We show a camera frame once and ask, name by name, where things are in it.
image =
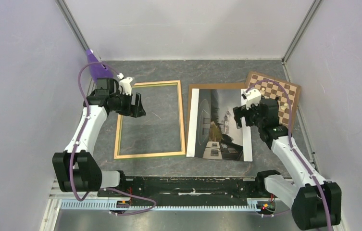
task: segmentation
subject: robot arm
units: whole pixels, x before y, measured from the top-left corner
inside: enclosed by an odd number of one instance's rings
[[[121,79],[120,83],[112,78],[99,78],[97,88],[87,96],[90,114],[87,117],[87,107],[84,104],[79,126],[66,146],[64,152],[55,153],[52,158],[56,178],[63,192],[72,192],[69,178],[69,159],[74,145],[77,152],[74,158],[78,168],[73,170],[74,184],[77,192],[98,191],[100,188],[116,187],[124,179],[122,172],[102,171],[93,159],[92,153],[100,128],[106,121],[110,112],[115,111],[123,116],[140,117],[146,112],[141,103],[141,95],[136,93],[135,104],[132,104],[131,77]],[[83,129],[80,140],[76,141]]]
[[[335,182],[327,182],[311,166],[289,136],[288,129],[279,124],[277,99],[265,99],[257,89],[245,92],[242,97],[246,104],[233,109],[237,128],[242,127],[242,118],[247,126],[257,126],[261,140],[283,162],[294,181],[289,183],[275,170],[259,172],[256,177],[259,189],[280,198],[291,209],[298,227],[307,230],[326,226],[318,183],[327,200],[332,225],[339,224],[341,189]]]

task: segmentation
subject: gray marble floor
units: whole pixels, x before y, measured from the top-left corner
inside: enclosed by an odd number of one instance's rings
[[[114,61],[108,63],[125,76],[135,77],[137,82],[181,80],[185,129],[189,84],[244,82],[249,71],[285,79],[284,70],[278,60]],[[103,170],[123,170],[128,176],[254,177],[258,171],[276,169],[283,176],[289,176],[277,156],[260,140],[256,129],[252,129],[253,162],[240,162],[184,156],[114,160],[116,127],[117,115],[110,113],[100,130],[94,149],[94,158]],[[142,129],[138,129],[137,132],[140,136],[145,135]],[[295,122],[293,136],[300,150],[308,158],[298,121]]]

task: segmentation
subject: photograph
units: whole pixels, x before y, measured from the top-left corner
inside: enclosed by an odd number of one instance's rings
[[[187,156],[252,161],[250,127],[237,129],[233,118],[241,89],[192,89],[190,103]]]

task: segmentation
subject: gold picture frame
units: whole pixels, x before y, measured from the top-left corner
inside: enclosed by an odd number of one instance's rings
[[[184,131],[184,114],[183,114],[183,109],[182,109],[181,81],[180,80],[173,80],[173,81],[136,83],[136,84],[134,84],[133,89],[143,88],[143,87],[171,86],[171,85],[174,85],[174,86],[176,85],[177,86],[181,151],[167,152],[167,153],[148,153],[148,154],[120,155],[123,116],[118,115],[115,146],[114,146],[114,159],[157,157],[157,156],[173,156],[173,155],[185,155],[186,154],[185,131]]]

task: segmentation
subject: brown board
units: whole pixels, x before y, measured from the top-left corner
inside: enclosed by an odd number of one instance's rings
[[[278,116],[280,117],[280,123],[288,127],[288,119],[289,119],[289,108],[288,104],[291,105],[292,108],[292,124],[291,129],[294,127],[294,122],[296,119],[296,112],[298,108],[298,101],[300,99],[301,86],[290,83],[284,80],[276,79],[275,77],[268,76],[265,74],[261,74],[258,72],[251,71],[247,76],[245,87],[252,87],[257,81],[271,79],[278,82],[288,93],[289,99],[285,97],[283,91],[275,84],[271,82],[263,82],[260,84],[256,84],[254,87],[260,91],[260,93],[265,98],[275,99],[279,98],[279,109]]]

